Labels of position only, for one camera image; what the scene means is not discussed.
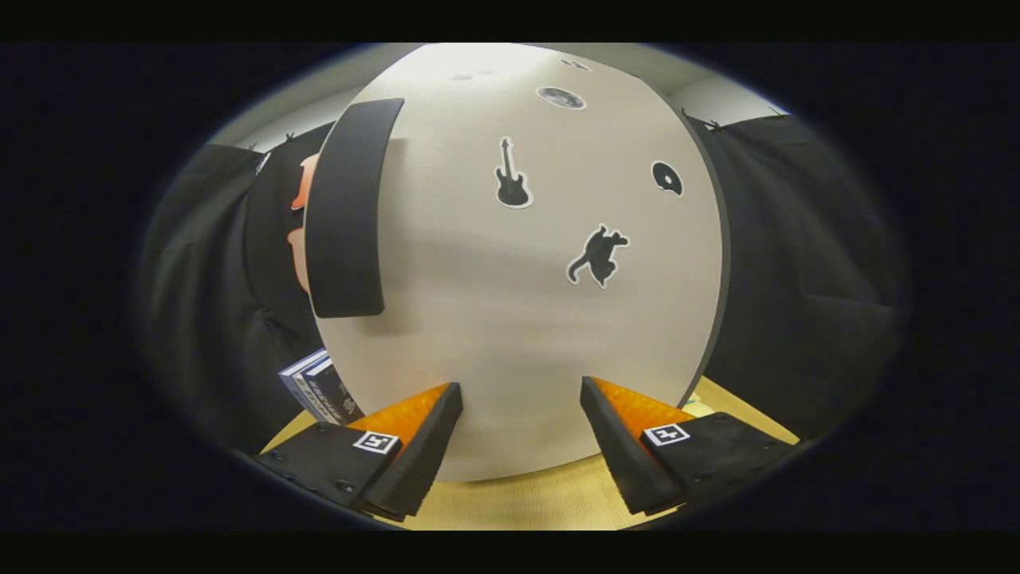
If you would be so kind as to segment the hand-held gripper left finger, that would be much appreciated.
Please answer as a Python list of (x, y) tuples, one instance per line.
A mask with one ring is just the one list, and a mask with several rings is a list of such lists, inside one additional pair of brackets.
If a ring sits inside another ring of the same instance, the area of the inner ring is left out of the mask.
[(314, 423), (255, 460), (303, 493), (404, 521), (434, 487), (462, 411), (460, 384), (444, 383), (353, 423)]

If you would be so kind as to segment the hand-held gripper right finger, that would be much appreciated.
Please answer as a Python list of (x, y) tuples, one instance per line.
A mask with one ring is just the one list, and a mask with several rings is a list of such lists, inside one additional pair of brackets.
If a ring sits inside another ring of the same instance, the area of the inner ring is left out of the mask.
[(702, 509), (737, 495), (795, 452), (736, 415), (691, 415), (585, 375), (580, 406), (631, 513)]

